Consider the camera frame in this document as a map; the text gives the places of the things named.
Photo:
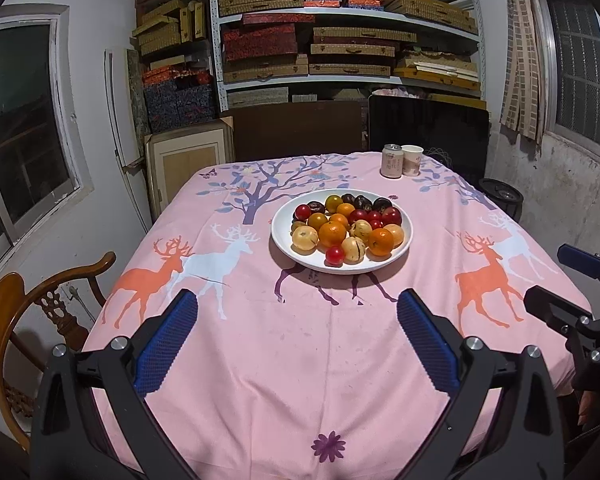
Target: paper cup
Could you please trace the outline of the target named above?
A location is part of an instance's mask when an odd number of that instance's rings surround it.
[[[401,147],[404,153],[404,162],[402,164],[402,174],[406,176],[417,176],[420,174],[420,159],[422,158],[423,148],[405,144]]]

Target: purple tree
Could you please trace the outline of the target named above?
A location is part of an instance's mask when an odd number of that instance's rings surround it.
[[[454,191],[460,196],[460,203],[462,205],[468,205],[469,202],[479,202],[491,211],[498,208],[464,178],[453,173],[435,159],[427,157],[422,162],[423,164],[420,168],[422,177],[414,179],[414,182],[426,183],[420,188],[420,192],[426,193],[433,187],[438,186],[458,186]]]
[[[348,181],[355,176],[344,172],[347,171],[349,162],[356,159],[355,156],[331,154],[223,166],[218,168],[216,174],[221,179],[220,182],[209,182],[211,189],[197,194],[229,191],[231,198],[222,202],[222,207],[216,211],[229,213],[238,209],[244,214],[242,224],[252,225],[258,209],[264,204],[284,197],[295,198],[312,189],[323,188],[327,182],[340,182],[336,186],[338,188],[349,187]],[[229,183],[222,181],[227,173],[232,177]]]

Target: can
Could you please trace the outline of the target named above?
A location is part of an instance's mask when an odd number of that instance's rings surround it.
[[[380,174],[387,178],[400,178],[403,160],[404,155],[400,144],[386,144],[382,150]]]

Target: white shelf board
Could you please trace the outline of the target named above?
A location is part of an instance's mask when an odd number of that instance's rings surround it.
[[[476,42],[480,41],[480,37],[470,32],[465,32],[459,28],[447,27],[441,23],[428,22],[427,20],[419,20],[418,18],[411,18],[397,12],[385,12],[384,10],[370,10],[370,9],[349,9],[349,7],[299,7],[298,9],[273,9],[273,10],[260,10],[258,12],[250,12],[250,14],[273,14],[273,13],[287,13],[292,14],[328,14],[331,16],[363,16],[364,18],[376,18],[380,20],[392,20],[394,22],[413,23],[414,25],[420,25],[422,27],[434,28],[435,30],[442,30],[449,34],[455,34],[456,36],[462,36],[469,40]],[[220,23],[239,22],[242,19],[241,14],[232,14],[231,16],[223,16],[220,18]]]
[[[241,90],[245,88],[254,88],[257,86],[267,85],[284,85],[293,83],[376,83],[376,84],[387,84],[387,85],[403,85],[403,86],[419,86],[422,88],[430,88],[434,90],[444,90],[446,92],[453,92],[456,94],[467,95],[471,97],[480,97],[480,91],[468,90],[466,88],[459,88],[456,86],[445,85],[442,83],[435,83],[432,81],[424,81],[422,79],[410,79],[405,77],[391,76],[373,76],[373,75],[295,75],[289,77],[272,77],[270,79],[254,79],[250,81],[238,81],[235,83],[221,83],[224,86],[225,91]]]

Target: curtain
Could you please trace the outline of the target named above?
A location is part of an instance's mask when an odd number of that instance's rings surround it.
[[[500,123],[540,144],[542,78],[531,0],[507,0],[509,41]]]

